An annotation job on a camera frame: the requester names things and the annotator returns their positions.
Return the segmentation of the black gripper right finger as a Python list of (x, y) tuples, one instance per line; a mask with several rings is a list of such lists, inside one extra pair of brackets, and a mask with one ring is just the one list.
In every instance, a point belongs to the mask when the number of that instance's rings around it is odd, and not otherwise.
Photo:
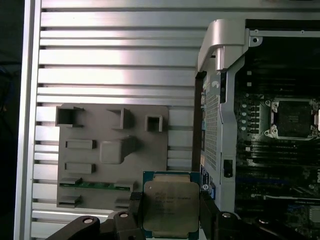
[(247, 223), (220, 211), (208, 192), (199, 195), (199, 222), (208, 240), (306, 240), (307, 237), (272, 218)]

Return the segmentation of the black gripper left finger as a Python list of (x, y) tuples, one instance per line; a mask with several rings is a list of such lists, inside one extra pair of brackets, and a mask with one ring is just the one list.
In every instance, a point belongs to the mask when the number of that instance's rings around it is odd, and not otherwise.
[(144, 240), (142, 230), (143, 193), (130, 195), (127, 210), (116, 211), (104, 222), (96, 216), (83, 215), (57, 232), (48, 240)]

